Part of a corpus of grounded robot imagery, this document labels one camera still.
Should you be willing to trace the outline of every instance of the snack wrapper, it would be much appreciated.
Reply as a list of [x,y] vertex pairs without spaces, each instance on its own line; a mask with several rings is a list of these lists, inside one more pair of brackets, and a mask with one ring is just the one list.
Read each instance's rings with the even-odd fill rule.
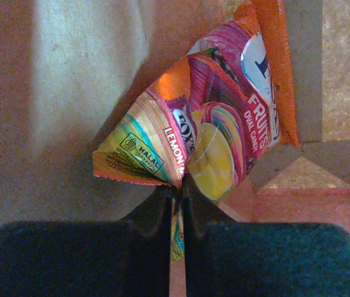
[[[94,152],[94,175],[179,189],[190,173],[218,202],[280,139],[268,55],[246,1],[137,98]],[[182,221],[174,212],[171,256],[178,259]]]

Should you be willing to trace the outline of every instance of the beige floor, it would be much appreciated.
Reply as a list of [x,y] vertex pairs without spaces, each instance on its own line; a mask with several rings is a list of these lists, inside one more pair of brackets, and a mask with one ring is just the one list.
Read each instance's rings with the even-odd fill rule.
[[[152,188],[94,178],[91,153],[132,100],[236,2],[0,1],[0,225],[114,220],[138,205]],[[271,165],[257,166],[254,189],[349,187],[350,166],[324,162],[337,162],[337,143],[319,145],[350,141],[350,1],[284,2],[305,152],[262,160]]]

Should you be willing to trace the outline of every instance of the candy wrapper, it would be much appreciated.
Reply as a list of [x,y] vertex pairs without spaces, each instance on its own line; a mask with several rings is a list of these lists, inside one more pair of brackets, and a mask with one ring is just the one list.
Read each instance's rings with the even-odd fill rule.
[[[282,130],[296,144],[293,97],[289,114],[289,98],[277,103],[256,11],[245,1],[233,21],[196,42],[136,99],[94,152],[96,176],[179,189],[190,173],[200,191],[218,202],[280,142],[278,108],[291,118],[290,124],[282,120]],[[289,53],[279,55],[289,62]],[[290,64],[280,67],[291,80]],[[184,250],[180,217],[174,211],[173,259]]]

